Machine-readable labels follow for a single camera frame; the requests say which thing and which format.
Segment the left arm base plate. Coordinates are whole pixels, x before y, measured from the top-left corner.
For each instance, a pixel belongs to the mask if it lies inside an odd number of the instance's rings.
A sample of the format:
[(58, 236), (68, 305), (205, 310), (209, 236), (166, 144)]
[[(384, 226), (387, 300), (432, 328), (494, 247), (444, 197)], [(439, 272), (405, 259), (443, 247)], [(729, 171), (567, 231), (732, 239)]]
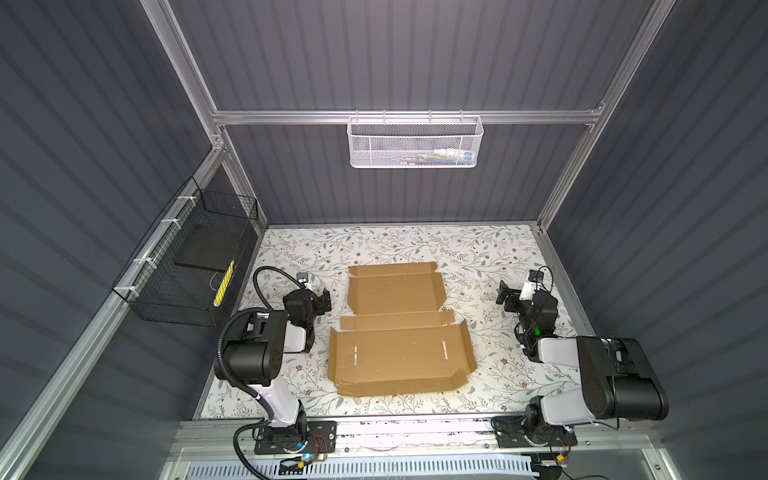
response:
[(290, 427), (260, 428), (253, 434), (253, 452), (257, 455), (333, 453), (337, 427), (334, 421), (308, 421)]

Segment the brown cardboard box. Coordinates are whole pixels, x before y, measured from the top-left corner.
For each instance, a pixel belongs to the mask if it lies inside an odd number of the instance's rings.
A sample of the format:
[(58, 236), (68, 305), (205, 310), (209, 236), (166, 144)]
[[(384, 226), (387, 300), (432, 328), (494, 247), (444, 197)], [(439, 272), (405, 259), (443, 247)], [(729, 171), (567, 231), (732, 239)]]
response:
[(352, 313), (330, 333), (328, 378), (345, 397), (457, 390), (477, 369), (434, 262), (349, 269)]

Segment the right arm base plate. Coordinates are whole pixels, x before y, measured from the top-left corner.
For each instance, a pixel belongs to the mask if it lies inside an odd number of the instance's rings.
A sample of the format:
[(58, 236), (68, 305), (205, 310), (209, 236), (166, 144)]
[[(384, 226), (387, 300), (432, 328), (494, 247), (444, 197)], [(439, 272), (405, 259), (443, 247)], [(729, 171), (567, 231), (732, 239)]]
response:
[(578, 445), (573, 430), (563, 426), (533, 424), (524, 416), (496, 416), (490, 425), (500, 448), (565, 447)]

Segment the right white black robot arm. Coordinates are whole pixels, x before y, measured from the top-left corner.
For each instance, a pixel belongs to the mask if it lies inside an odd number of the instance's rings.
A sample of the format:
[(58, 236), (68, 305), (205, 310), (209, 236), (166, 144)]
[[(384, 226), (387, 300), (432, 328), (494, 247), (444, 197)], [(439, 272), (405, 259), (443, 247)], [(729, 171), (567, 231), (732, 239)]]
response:
[(557, 335), (559, 302), (541, 284), (537, 271), (520, 289), (500, 282), (495, 303), (518, 317), (514, 335), (529, 361), (574, 368), (580, 376), (574, 390), (529, 401), (522, 427), (531, 442), (543, 444), (570, 427), (604, 420), (667, 417), (668, 397), (640, 343), (633, 338)]

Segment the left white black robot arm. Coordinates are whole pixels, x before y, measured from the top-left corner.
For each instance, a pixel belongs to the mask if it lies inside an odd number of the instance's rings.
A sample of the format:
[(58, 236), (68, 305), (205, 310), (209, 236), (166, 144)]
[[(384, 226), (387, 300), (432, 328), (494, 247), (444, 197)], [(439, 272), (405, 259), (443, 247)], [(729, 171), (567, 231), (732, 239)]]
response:
[(309, 431), (301, 401), (279, 378), (284, 354), (307, 353), (314, 321), (332, 308), (328, 290), (299, 288), (284, 296), (282, 310), (250, 307), (236, 312), (217, 340), (215, 376), (255, 400), (264, 410), (262, 428)]

